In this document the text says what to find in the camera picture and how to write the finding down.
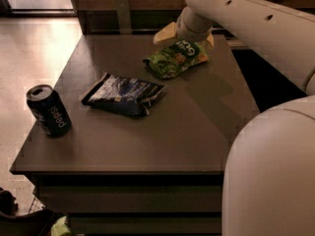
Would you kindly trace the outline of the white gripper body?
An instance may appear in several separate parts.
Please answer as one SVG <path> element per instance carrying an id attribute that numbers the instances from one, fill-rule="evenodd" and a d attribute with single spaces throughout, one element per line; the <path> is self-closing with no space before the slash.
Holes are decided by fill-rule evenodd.
<path id="1" fill-rule="evenodd" d="M 213 24 L 210 20 L 185 7 L 176 22 L 176 34 L 179 38 L 191 42 L 208 40 L 212 35 Z"/>

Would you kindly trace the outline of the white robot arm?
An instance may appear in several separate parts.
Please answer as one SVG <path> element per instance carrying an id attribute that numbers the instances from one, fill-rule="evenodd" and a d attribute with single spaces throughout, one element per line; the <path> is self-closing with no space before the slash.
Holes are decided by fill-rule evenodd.
<path id="1" fill-rule="evenodd" d="M 218 23 L 305 97 L 256 116 L 225 165 L 222 236 L 315 236 L 315 16 L 265 0 L 185 0 L 174 36 L 200 41 Z"/>

